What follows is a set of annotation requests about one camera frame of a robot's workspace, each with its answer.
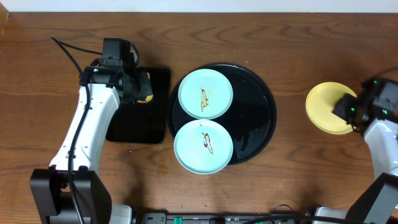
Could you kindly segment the yellow green sponge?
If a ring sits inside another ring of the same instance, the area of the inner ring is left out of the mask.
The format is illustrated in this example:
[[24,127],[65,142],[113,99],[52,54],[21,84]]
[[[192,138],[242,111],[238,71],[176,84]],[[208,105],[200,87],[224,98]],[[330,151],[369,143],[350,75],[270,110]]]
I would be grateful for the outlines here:
[[[147,72],[147,77],[150,80],[150,74]],[[153,99],[153,95],[149,95],[145,98],[145,100],[137,100],[138,103],[148,103]]]

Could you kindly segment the yellow plate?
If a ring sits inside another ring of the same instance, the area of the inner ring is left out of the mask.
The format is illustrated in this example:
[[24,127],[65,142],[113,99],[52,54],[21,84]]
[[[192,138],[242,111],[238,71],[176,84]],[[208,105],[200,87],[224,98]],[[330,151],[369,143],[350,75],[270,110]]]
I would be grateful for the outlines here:
[[305,101],[305,109],[311,122],[330,134],[352,132],[353,129],[350,125],[332,113],[338,100],[346,93],[357,97],[352,89],[337,82],[323,82],[313,87]]

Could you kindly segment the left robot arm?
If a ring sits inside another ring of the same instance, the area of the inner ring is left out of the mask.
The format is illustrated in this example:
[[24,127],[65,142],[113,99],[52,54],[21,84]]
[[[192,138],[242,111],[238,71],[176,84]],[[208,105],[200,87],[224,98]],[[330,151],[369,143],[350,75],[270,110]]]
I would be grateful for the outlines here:
[[46,169],[34,169],[30,188],[42,223],[132,223],[133,209],[112,202],[99,178],[103,144],[121,98],[151,99],[150,75],[122,67],[88,66],[65,140]]

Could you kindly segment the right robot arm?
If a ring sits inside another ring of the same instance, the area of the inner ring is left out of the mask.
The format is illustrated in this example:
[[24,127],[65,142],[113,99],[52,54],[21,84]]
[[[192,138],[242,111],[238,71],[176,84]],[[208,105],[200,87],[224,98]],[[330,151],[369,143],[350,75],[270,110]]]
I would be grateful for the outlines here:
[[375,180],[348,210],[318,207],[312,223],[387,223],[397,208],[397,82],[366,80],[356,95],[325,82],[307,95],[311,122],[333,134],[359,133],[371,153]]

